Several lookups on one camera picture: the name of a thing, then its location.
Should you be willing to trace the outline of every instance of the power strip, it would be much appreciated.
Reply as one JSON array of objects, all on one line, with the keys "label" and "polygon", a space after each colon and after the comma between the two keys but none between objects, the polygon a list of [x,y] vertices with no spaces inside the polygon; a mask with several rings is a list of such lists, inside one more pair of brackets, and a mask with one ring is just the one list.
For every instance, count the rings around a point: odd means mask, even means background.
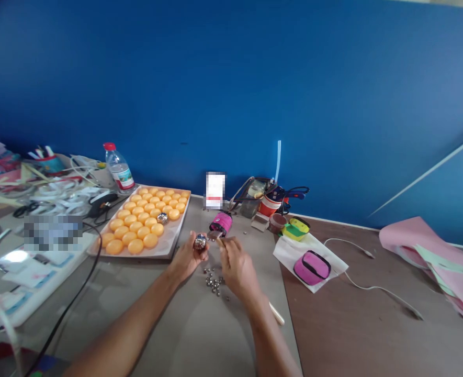
[{"label": "power strip", "polygon": [[27,288],[20,286],[12,291],[13,295],[22,297],[16,304],[7,308],[6,314],[13,327],[22,325],[48,298],[55,290],[66,280],[73,271],[87,258],[86,250],[92,244],[97,236],[83,233],[78,238],[77,244],[82,245],[81,251],[68,251],[73,255],[63,267],[56,267],[47,264],[52,269],[51,275],[40,288]]}]

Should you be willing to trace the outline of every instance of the pink zipper pouch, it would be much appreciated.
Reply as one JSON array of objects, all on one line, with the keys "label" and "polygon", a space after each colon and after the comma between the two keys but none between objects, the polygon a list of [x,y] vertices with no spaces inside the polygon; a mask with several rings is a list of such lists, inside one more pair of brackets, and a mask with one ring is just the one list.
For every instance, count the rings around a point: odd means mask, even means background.
[{"label": "pink zipper pouch", "polygon": [[294,273],[308,285],[316,285],[327,279],[331,265],[323,257],[308,250],[294,265]]}]

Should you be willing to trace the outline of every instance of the bottle label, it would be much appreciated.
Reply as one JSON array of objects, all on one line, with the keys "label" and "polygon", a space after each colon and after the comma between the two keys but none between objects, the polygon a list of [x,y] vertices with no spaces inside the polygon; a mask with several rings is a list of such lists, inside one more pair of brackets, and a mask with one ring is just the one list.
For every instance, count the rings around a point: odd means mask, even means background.
[{"label": "bottle label", "polygon": [[130,169],[126,169],[125,171],[119,173],[111,174],[118,187],[120,187],[120,189],[122,190],[131,189],[135,185],[135,182],[132,178],[132,173],[130,173]]}]

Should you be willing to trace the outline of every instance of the tray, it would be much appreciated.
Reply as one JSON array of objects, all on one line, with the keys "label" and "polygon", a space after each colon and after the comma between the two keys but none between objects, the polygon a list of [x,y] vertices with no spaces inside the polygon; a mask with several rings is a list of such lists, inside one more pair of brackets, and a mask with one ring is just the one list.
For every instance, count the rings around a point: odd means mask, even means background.
[{"label": "tray", "polygon": [[[116,216],[118,212],[120,212],[122,209],[124,209],[124,206],[126,203],[130,201],[130,198],[132,195],[136,195],[139,193],[139,190],[141,189],[151,189],[151,188],[157,188],[159,190],[167,191],[167,190],[174,190],[175,193],[182,193],[183,191],[189,192],[189,197],[188,201],[186,203],[186,208],[184,209],[184,212],[181,214],[180,218],[177,221],[171,221],[169,220],[166,225],[164,225],[164,232],[161,235],[161,237],[158,238],[158,244],[152,248],[152,249],[147,249],[144,248],[140,254],[136,255],[131,255],[127,247],[125,246],[123,251],[119,253],[118,255],[111,255],[111,254],[106,254],[106,249],[103,248],[100,256],[101,257],[109,257],[109,258],[153,258],[153,259],[170,259],[172,257],[172,253],[174,252],[175,246],[177,244],[177,238],[179,237],[179,232],[180,229],[182,228],[184,218],[186,217],[187,209],[189,207],[189,201],[191,200],[191,191],[190,190],[180,190],[177,188],[170,188],[170,187],[158,187],[158,186],[146,186],[146,185],[139,185],[137,189],[128,197],[128,199],[123,203],[123,205],[116,211],[116,213],[113,215],[113,217],[109,220],[107,225],[103,228],[103,230],[100,232],[101,235],[104,235],[105,233],[112,232],[111,229],[109,228],[109,224],[111,221],[116,219]],[[91,247],[88,248],[87,253],[89,255],[95,256],[97,255],[98,251],[98,243],[95,242]]]}]

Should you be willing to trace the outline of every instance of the plastic bottle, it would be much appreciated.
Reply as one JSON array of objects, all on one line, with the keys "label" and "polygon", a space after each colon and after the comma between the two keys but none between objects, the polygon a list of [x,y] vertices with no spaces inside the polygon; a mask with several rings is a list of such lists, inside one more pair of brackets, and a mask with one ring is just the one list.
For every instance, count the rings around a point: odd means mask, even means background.
[{"label": "plastic bottle", "polygon": [[125,158],[116,150],[114,143],[104,143],[107,169],[115,180],[120,192],[127,194],[134,188],[135,182]]}]

